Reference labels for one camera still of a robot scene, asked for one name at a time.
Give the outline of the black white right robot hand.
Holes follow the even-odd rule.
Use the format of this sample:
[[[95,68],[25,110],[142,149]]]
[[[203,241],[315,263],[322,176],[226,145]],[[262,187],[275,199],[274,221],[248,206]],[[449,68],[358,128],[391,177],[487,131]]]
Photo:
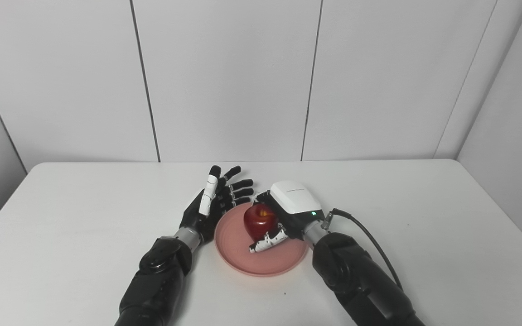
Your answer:
[[[329,231],[322,227],[321,204],[300,182],[282,180],[258,194],[245,212],[245,229],[253,239],[250,253],[260,253],[286,239],[304,241],[311,249]]]

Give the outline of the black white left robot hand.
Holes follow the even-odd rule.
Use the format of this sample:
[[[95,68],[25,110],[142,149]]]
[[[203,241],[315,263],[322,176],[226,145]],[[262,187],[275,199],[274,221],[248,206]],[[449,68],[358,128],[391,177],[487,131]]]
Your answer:
[[[240,166],[234,166],[226,173],[222,173],[218,165],[211,167],[205,187],[183,212],[179,229],[175,234],[175,237],[191,250],[214,239],[220,219],[230,209],[252,201],[252,179],[231,182],[239,173]]]

